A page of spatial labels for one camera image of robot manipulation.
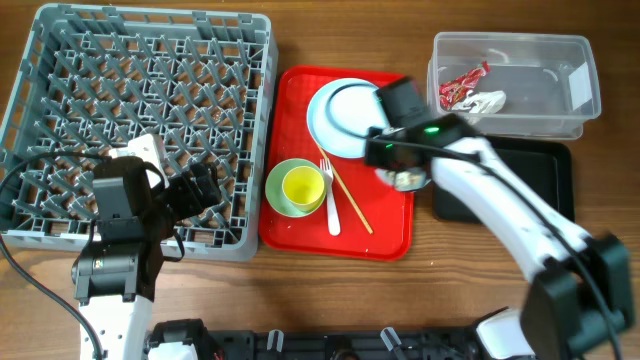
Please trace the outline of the red snack wrapper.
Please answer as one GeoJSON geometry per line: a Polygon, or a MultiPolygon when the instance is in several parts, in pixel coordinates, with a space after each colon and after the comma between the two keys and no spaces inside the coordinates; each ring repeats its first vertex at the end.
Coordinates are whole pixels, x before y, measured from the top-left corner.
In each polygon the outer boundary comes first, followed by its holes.
{"type": "Polygon", "coordinates": [[[454,80],[439,86],[439,103],[444,110],[451,110],[462,101],[467,94],[474,90],[479,80],[490,72],[490,66],[483,61],[477,67],[469,70],[454,80]]]}

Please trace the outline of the yellow cup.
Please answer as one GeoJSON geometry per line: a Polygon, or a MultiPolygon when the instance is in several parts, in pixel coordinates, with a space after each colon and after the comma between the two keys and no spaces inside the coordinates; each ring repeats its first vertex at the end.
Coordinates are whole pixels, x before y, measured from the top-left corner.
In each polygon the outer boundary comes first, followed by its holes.
{"type": "Polygon", "coordinates": [[[305,213],[321,203],[326,191],[323,174],[311,166],[297,166],[288,171],[282,188],[288,202],[305,213]]]}

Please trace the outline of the white plastic fork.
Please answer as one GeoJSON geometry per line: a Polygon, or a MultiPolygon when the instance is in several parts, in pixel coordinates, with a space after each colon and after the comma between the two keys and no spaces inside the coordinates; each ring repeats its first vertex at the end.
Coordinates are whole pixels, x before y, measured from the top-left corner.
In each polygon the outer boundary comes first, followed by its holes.
{"type": "Polygon", "coordinates": [[[327,206],[327,219],[328,219],[328,230],[332,236],[338,236],[341,232],[339,215],[335,203],[335,198],[333,194],[333,180],[334,175],[332,172],[331,164],[328,160],[323,159],[320,161],[320,169],[324,174],[324,178],[326,181],[326,206],[327,206]]]}

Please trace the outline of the rice and food scraps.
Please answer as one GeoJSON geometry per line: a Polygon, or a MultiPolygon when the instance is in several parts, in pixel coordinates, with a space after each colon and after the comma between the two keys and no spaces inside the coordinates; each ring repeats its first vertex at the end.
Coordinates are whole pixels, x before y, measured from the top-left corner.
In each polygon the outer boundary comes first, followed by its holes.
{"type": "Polygon", "coordinates": [[[424,174],[421,172],[397,172],[394,175],[394,186],[396,188],[415,188],[424,183],[424,174]]]}

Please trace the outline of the white tissue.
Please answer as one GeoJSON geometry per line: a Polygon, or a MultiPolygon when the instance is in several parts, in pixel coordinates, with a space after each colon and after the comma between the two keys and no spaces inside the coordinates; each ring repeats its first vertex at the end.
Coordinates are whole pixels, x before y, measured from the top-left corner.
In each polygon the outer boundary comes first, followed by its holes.
{"type": "Polygon", "coordinates": [[[462,112],[470,125],[477,124],[485,115],[499,112],[506,103],[504,91],[478,92],[470,91],[464,100],[451,108],[454,112],[462,112]]]}

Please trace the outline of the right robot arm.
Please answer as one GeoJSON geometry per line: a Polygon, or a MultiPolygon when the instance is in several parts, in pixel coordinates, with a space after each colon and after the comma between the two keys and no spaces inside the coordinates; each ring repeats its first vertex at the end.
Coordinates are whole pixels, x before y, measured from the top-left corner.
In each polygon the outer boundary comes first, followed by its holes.
{"type": "Polygon", "coordinates": [[[372,128],[365,162],[395,172],[430,168],[501,241],[529,283],[525,303],[481,320],[475,334],[493,359],[579,359],[604,342],[621,358],[635,323],[630,255],[614,235],[595,239],[515,175],[491,143],[450,114],[413,127],[372,128]]]}

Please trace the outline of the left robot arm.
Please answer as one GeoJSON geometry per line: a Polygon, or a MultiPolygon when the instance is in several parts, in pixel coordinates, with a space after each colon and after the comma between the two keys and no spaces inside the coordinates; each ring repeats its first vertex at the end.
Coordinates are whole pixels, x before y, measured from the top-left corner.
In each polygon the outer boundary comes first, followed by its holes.
{"type": "Polygon", "coordinates": [[[168,256],[161,243],[177,223],[221,202],[216,168],[193,164],[167,183],[151,186],[156,168],[139,157],[108,160],[93,170],[98,217],[72,266],[82,316],[84,359],[212,359],[216,345],[195,320],[173,321],[146,334],[157,276],[168,256]]]}

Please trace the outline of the light blue bowl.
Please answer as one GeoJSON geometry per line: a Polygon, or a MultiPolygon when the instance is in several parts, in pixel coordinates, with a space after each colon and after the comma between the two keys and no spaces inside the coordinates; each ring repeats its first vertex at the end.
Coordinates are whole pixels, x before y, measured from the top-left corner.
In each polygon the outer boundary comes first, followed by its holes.
{"type": "Polygon", "coordinates": [[[416,192],[431,182],[427,171],[421,168],[410,168],[398,172],[377,168],[375,174],[385,185],[398,192],[416,192]]]}

